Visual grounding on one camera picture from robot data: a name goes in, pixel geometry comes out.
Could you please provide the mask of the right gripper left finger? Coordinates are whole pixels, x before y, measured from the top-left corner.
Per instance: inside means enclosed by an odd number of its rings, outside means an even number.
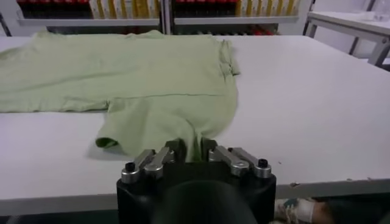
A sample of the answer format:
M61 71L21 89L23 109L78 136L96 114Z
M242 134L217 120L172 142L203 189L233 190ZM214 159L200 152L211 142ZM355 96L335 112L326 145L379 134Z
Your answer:
M121 182L134 184L143 176L158 180L163 176L166 164L184 162L185 158L186 145L182 139L167 141L158 152L143 150L133 161L126 163L121 171Z

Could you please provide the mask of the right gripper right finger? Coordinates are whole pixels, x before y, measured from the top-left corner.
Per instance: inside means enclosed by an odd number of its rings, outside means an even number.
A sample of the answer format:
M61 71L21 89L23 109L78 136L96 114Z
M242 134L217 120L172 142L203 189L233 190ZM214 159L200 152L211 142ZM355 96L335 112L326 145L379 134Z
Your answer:
M252 173L257 178L270 178L271 165L264 158L256 158L241 147L219 145L215 140L202 138L200 142L202 158L208 162L224 162L230 168L230 173L241 177Z

